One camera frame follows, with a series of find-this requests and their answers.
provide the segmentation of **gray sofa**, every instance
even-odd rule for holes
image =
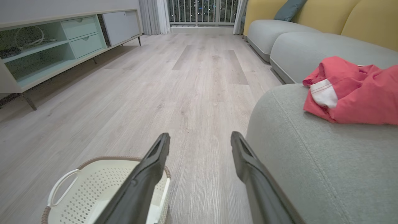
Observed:
[[[252,22],[247,41],[287,84],[301,83],[324,58],[331,56],[358,65],[375,64],[382,69],[398,64],[396,51],[279,20]]]
[[[265,93],[246,139],[307,224],[398,223],[398,127],[332,124],[303,111],[308,89]]]
[[[290,84],[260,98],[246,139],[304,221],[398,223],[398,127],[329,123],[303,110],[301,84],[326,57],[385,69],[398,52],[272,20],[253,22],[247,38]]]

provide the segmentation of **balcony railing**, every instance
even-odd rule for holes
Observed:
[[[169,0],[170,25],[234,25],[238,0]]]

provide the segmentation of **shelf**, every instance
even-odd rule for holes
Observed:
[[[13,75],[17,80],[19,86],[24,87],[35,80],[45,77],[46,75],[53,73],[54,71],[61,69],[74,63],[76,60],[61,60],[61,61],[49,61],[39,62],[34,65],[30,65],[26,68],[20,69]]]
[[[55,41],[55,42],[40,44],[38,46],[24,49],[24,50],[22,50],[22,53],[12,56],[12,57],[2,59],[2,60],[3,60],[3,63],[7,63],[10,61],[16,60],[18,58],[25,57],[25,56],[28,56],[28,55],[31,55],[31,54],[34,54],[34,53],[37,53],[40,51],[44,51],[44,50],[47,50],[52,47],[56,47],[56,46],[59,46],[59,45],[65,44],[65,43],[68,43],[68,41],[66,41],[66,40],[65,41]]]

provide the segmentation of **yellow backrest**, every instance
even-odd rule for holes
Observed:
[[[287,0],[248,0],[244,35],[254,20],[272,20]]]
[[[361,0],[341,34],[398,51],[398,0]]]
[[[324,33],[341,34],[348,16],[359,1],[307,0],[303,8],[293,18],[293,22]]]

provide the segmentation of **red cloth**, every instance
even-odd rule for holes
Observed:
[[[332,123],[398,125],[398,65],[359,67],[337,56],[325,58],[305,80],[310,86],[328,79],[337,95],[334,108],[318,105],[308,91],[304,110]]]

